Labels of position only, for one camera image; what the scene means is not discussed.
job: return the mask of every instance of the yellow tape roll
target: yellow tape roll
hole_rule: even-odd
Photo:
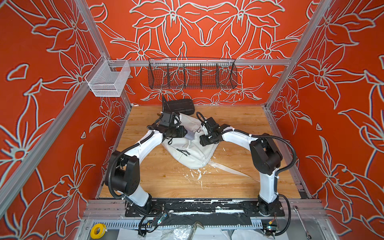
[[[98,223],[91,229],[91,238],[99,239],[105,234],[106,231],[107,227],[105,226],[105,224]]]

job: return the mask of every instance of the wooden floor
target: wooden floor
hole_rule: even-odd
[[[160,106],[133,107],[121,137],[118,151],[135,144],[147,132],[146,126],[158,118]],[[229,124],[252,134],[269,133],[271,128],[261,107],[195,106],[206,118]],[[212,161],[259,179],[251,154],[230,142],[220,142]],[[140,165],[141,186],[152,197],[257,198],[260,184],[248,177],[234,175],[210,165],[191,170],[177,162],[162,145],[155,147]],[[289,171],[279,174],[278,192],[288,198],[300,198]],[[100,197],[111,197],[103,186]]]

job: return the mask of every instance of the white bag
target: white bag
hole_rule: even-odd
[[[188,140],[184,137],[173,138],[171,144],[169,140],[164,140],[161,144],[179,163],[190,169],[204,167],[211,159],[218,144],[202,146],[200,136],[204,135],[201,129],[200,120],[180,113],[180,125],[184,126],[188,132],[195,133],[194,140]]]

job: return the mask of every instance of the wrench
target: wrench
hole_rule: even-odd
[[[307,235],[307,238],[308,238],[309,240],[311,240],[312,237],[311,237],[310,233],[308,232],[307,228],[305,227],[303,220],[301,219],[300,213],[299,213],[299,211],[297,210],[298,207],[297,207],[297,206],[293,206],[293,208],[294,208],[294,210],[297,212],[297,215],[298,215],[298,217],[299,217],[299,219],[300,219],[300,221],[301,221],[301,224],[303,225],[303,228],[304,228],[305,234]]]
[[[201,224],[201,222],[199,222],[199,221],[196,221],[196,222],[193,224],[193,227],[192,227],[191,233],[189,234],[188,240],[192,240],[193,235],[195,235],[195,232],[196,232],[197,227],[200,227],[200,228],[204,229],[203,224]]]

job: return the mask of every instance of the floral pattern wall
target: floral pattern wall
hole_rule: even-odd
[[[384,2],[334,0],[271,112],[341,239],[384,238]]]
[[[73,0],[1,1],[0,17],[1,187],[100,55]],[[0,219],[0,239],[73,238],[127,112],[88,92]]]
[[[319,0],[86,0],[112,59],[199,56],[285,59],[292,55]],[[284,66],[238,67],[228,90],[152,90],[147,69],[132,68],[131,102],[161,104],[192,98],[196,104],[264,104]]]

